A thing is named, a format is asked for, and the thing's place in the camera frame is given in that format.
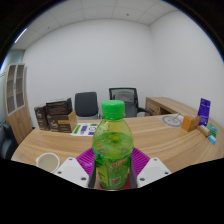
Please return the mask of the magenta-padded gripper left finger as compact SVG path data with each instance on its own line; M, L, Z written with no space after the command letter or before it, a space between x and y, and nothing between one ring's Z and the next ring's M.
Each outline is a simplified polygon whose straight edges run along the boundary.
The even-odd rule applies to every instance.
M54 174L81 187L93 188L96 180L93 150L88 149L77 158L68 157Z

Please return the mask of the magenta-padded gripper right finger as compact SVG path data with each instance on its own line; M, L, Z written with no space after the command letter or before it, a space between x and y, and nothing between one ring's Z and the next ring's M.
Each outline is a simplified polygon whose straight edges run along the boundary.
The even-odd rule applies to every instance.
M159 158L150 158L139 149L133 149L130 166L132 188L143 187L170 174L171 171Z

